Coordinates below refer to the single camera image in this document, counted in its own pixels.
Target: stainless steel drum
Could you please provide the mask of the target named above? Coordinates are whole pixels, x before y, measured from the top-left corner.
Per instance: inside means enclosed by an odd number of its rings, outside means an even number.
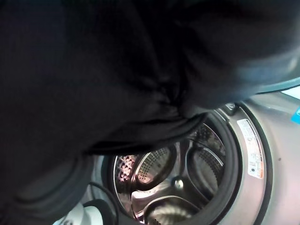
[[[192,217],[218,191],[225,149],[207,125],[172,146],[114,162],[116,195],[133,219],[172,225]]]

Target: washing machine drum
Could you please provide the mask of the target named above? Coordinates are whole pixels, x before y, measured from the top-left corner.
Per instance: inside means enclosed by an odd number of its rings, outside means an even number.
[[[202,224],[215,221],[233,196],[238,171],[236,146],[221,125],[210,115],[197,131],[171,146],[114,157],[110,187],[123,212],[149,225],[193,224],[202,216],[207,220]],[[207,213],[218,195],[214,213]]]

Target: warning label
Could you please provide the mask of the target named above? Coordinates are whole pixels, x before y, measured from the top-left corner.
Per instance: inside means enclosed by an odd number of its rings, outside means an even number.
[[[263,179],[264,164],[262,147],[249,120],[237,121],[244,136],[248,152],[248,174]]]

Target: black cloth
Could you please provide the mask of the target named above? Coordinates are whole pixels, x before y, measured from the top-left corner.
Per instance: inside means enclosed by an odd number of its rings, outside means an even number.
[[[183,104],[213,109],[288,75],[299,14],[294,0],[1,0],[0,207],[89,149],[180,139],[203,119]]]

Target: washing machine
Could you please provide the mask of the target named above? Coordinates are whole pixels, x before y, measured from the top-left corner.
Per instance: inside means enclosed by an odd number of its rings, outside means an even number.
[[[211,111],[170,146],[96,157],[92,180],[113,194],[119,224],[298,225],[300,87],[278,90],[297,82]],[[93,187],[87,196],[106,198]]]

